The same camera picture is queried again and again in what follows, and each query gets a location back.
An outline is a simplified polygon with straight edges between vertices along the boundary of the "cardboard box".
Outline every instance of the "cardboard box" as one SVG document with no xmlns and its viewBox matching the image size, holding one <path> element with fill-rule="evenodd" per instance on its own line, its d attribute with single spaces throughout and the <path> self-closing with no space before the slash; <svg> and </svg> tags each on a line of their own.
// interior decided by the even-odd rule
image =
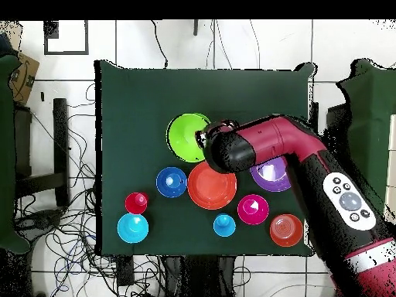
<svg viewBox="0 0 396 297">
<path fill-rule="evenodd" d="M 19 53 L 18 58 L 22 65 L 12 73 L 9 86 L 12 89 L 14 101 L 24 105 L 28 102 L 30 91 L 32 91 L 39 62 L 23 53 Z"/>
<path fill-rule="evenodd" d="M 21 44 L 22 25 L 17 22 L 0 21 L 0 34 L 5 33 L 14 50 L 19 51 Z"/>
</svg>

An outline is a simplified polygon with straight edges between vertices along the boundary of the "gray button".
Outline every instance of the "gray button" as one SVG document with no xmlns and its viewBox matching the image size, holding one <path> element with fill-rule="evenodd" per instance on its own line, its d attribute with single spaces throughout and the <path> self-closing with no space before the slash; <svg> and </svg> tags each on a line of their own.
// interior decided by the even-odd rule
<svg viewBox="0 0 396 297">
<path fill-rule="evenodd" d="M 353 221 L 353 222 L 357 222 L 359 220 L 359 214 L 352 213 L 350 215 L 350 220 Z"/>
<path fill-rule="evenodd" d="M 359 210 L 362 207 L 362 200 L 356 193 L 344 193 L 340 197 L 340 205 L 345 210 Z"/>
</svg>

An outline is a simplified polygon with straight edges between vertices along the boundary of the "green cloth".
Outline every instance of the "green cloth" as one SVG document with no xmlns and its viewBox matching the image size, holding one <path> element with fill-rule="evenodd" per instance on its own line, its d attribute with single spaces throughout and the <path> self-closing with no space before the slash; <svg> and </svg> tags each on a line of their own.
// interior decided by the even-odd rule
<svg viewBox="0 0 396 297">
<path fill-rule="evenodd" d="M 227 206 L 204 210 L 187 191 L 165 198 L 156 189 L 155 178 L 166 166 L 179 167 L 187 176 L 195 166 L 177 159 L 166 144 L 167 125 L 179 114 L 201 113 L 211 121 L 228 118 L 240 124 L 276 113 L 306 118 L 313 64 L 297 71 L 126 70 L 105 61 L 100 67 L 103 254 L 312 254 L 303 240 L 279 247 L 270 238 L 275 216 L 292 213 L 304 221 L 290 189 L 266 192 L 245 171 L 237 174 L 237 194 Z M 143 216 L 149 233 L 142 242 L 127 244 L 118 236 L 117 223 L 126 213 L 125 197 L 135 191 L 148 194 Z M 263 224 L 249 226 L 237 215 L 239 200 L 249 193 L 268 201 L 270 213 Z M 231 237 L 214 233 L 219 213 L 235 219 Z"/>
<path fill-rule="evenodd" d="M 16 56 L 0 58 L 0 248 L 26 253 L 30 244 L 13 229 L 15 200 L 14 103 L 9 88 L 11 73 L 20 66 Z"/>
<path fill-rule="evenodd" d="M 368 197 L 382 213 L 387 186 L 391 115 L 396 114 L 396 70 L 357 60 L 351 76 L 339 85 L 352 112 L 348 130 L 350 155 L 377 194 Z"/>
</svg>

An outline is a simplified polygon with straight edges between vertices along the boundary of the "pink bowl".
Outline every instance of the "pink bowl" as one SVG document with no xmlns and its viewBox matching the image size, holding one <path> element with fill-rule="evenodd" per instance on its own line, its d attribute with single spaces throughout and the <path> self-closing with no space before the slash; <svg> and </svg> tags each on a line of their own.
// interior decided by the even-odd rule
<svg viewBox="0 0 396 297">
<path fill-rule="evenodd" d="M 267 201 L 259 195 L 246 195 L 238 204 L 238 215 L 246 224 L 260 224 L 269 213 Z"/>
</svg>

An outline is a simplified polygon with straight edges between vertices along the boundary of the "green bowl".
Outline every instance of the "green bowl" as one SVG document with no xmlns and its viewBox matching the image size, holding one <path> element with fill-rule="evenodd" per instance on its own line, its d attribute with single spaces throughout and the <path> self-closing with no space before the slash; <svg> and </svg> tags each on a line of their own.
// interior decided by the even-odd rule
<svg viewBox="0 0 396 297">
<path fill-rule="evenodd" d="M 185 162 L 201 162 L 205 158 L 195 140 L 195 132 L 201 131 L 210 123 L 202 114 L 181 114 L 168 124 L 166 141 L 169 149 Z"/>
</svg>

